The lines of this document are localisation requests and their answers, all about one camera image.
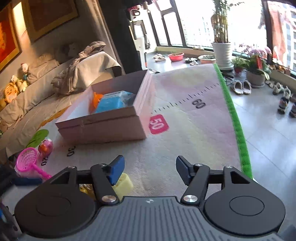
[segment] small red pot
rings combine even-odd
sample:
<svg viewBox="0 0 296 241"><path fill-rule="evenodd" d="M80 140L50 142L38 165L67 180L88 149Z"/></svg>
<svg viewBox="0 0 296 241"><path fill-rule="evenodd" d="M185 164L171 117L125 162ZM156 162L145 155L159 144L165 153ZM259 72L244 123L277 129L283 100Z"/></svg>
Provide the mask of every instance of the small red pot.
<svg viewBox="0 0 296 241"><path fill-rule="evenodd" d="M239 74L240 72L242 72L242 67L235 67L234 71Z"/></svg>
<svg viewBox="0 0 296 241"><path fill-rule="evenodd" d="M180 53L179 55L173 55L173 53L169 54L168 57L172 62L180 61L183 59L184 53Z"/></svg>

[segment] pink square label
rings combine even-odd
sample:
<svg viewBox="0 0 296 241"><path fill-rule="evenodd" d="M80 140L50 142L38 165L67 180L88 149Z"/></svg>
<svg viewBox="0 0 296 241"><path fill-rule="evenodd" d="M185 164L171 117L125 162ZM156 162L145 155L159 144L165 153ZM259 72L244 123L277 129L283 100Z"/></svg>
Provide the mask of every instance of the pink square label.
<svg viewBox="0 0 296 241"><path fill-rule="evenodd" d="M160 134L168 130L168 124L163 115L155 115L150 118L150 131L153 135Z"/></svg>

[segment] pink box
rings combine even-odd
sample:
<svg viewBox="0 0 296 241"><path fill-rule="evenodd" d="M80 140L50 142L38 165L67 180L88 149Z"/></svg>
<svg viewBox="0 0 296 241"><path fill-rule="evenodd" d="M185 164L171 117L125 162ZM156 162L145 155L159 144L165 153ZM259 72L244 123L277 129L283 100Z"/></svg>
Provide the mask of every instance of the pink box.
<svg viewBox="0 0 296 241"><path fill-rule="evenodd" d="M130 107L91 114L94 92L128 91L136 94ZM106 143L145 139L154 104L155 87L148 70L137 71L89 86L57 120L69 143Z"/></svg>

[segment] green mat border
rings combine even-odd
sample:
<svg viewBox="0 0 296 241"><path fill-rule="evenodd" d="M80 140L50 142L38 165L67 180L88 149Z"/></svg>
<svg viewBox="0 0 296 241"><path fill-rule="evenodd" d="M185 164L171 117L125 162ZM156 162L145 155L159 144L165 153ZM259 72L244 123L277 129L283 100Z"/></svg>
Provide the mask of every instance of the green mat border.
<svg viewBox="0 0 296 241"><path fill-rule="evenodd" d="M225 84L224 78L222 76L222 73L218 67L217 64L214 64L214 68L217 72L218 75L218 79L220 81L222 90L223 90L223 94L224 94L224 98L226 100L226 104L228 106L228 110L232 119L232 124L233 124L233 128L235 131L235 135L237 138L237 146L239 149L239 158L241 161L241 169L242 172L244 174L246 174L249 178L253 178L252 175L252 168L251 168L251 163L250 163L250 157L249 157L249 153L248 153L248 148L247 148L247 144L246 144L246 139L244 137L244 133L242 131L242 126L239 122L239 118L237 116L237 112L235 110L234 104L232 102L232 98L230 96L228 87Z"/></svg>

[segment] white logo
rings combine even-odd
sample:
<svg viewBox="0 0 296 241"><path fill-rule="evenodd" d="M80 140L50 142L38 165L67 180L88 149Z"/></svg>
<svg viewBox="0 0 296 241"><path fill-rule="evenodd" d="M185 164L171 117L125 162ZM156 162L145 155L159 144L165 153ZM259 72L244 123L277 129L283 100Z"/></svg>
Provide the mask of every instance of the white logo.
<svg viewBox="0 0 296 241"><path fill-rule="evenodd" d="M146 203L153 203L154 202L154 200L153 199L148 199L148 200L146 200Z"/></svg>

